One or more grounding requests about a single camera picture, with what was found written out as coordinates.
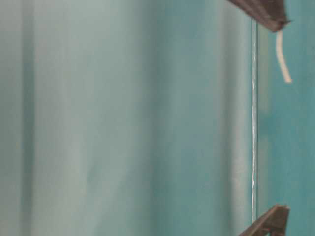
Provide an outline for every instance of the blurred background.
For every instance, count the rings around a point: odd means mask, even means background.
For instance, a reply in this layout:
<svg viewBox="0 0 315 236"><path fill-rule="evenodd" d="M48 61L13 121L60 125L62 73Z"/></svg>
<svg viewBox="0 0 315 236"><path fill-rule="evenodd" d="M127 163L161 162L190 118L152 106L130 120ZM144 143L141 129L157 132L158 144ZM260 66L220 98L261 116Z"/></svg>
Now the blurred background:
<svg viewBox="0 0 315 236"><path fill-rule="evenodd" d="M0 1L0 235L238 235L275 203L315 234L315 2L286 3L291 85L225 0Z"/></svg>

